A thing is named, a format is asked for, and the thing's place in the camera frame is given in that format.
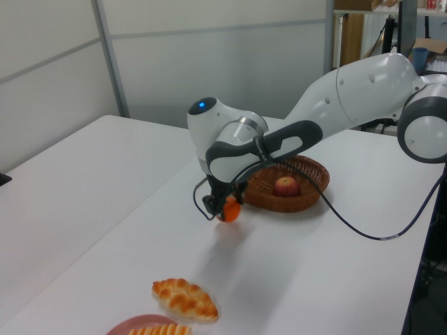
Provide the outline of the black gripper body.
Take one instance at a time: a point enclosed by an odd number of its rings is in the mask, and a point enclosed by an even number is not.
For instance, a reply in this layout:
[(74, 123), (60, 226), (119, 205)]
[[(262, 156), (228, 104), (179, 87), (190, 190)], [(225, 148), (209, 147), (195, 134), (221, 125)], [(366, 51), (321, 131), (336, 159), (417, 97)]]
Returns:
[(235, 185), (233, 182), (220, 181), (212, 175), (208, 176), (208, 184), (213, 198), (227, 198), (233, 192)]

